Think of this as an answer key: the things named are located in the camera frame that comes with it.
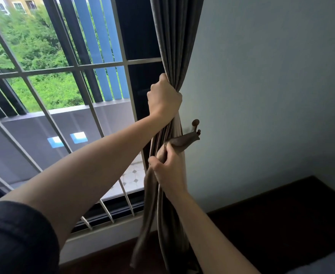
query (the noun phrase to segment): gray curtain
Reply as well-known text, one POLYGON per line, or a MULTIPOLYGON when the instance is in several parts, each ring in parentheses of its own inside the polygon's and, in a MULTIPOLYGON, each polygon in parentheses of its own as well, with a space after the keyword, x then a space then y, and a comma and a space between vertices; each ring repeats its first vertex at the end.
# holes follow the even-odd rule
MULTIPOLYGON (((203 0, 150 0, 150 2, 165 73, 170 84, 179 91, 188 70, 203 0)), ((194 135, 195 124, 193 123, 195 128, 190 135, 182 136, 179 114, 176 115, 172 122, 152 139, 150 156, 157 156, 165 162, 165 143, 171 138, 176 139, 174 142, 183 147, 179 148, 179 151, 183 151, 191 144, 186 140, 189 137, 197 137, 194 135)), ((184 153, 181 152, 180 156, 185 169, 184 153)), ((144 188, 143 225, 133 251, 131 266, 137 266, 157 210, 160 247, 168 272, 174 274, 201 272, 179 217, 151 170, 147 171, 144 188)))

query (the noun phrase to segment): right hand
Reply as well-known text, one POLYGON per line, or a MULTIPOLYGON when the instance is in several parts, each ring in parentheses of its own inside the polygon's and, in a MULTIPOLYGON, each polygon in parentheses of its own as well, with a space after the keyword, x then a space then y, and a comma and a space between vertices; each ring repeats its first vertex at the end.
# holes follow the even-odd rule
POLYGON ((184 183, 181 158, 170 143, 167 144, 166 151, 167 160, 165 163, 162 163, 154 156, 151 156, 148 162, 154 170, 157 181, 164 190, 166 197, 173 203, 177 197, 188 193, 188 191, 184 183))
POLYGON ((160 75, 159 81, 152 84, 150 89, 147 92, 150 115, 156 115, 165 126, 178 113, 183 97, 170 85, 165 73, 160 75))

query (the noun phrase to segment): foliage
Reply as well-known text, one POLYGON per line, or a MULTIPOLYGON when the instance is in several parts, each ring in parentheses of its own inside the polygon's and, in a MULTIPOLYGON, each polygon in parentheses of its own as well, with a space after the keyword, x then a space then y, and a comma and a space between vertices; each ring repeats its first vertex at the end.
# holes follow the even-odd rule
MULTIPOLYGON (((67 66, 64 52, 44 6, 33 15, 10 9, 10 16, 0 12, 0 30, 10 49, 25 70, 67 66)), ((14 65, 0 45, 0 69, 14 71, 14 65)), ((47 109, 83 104, 71 73, 31 76, 47 109)), ((40 111, 28 87, 21 78, 8 82, 30 112, 40 111)))

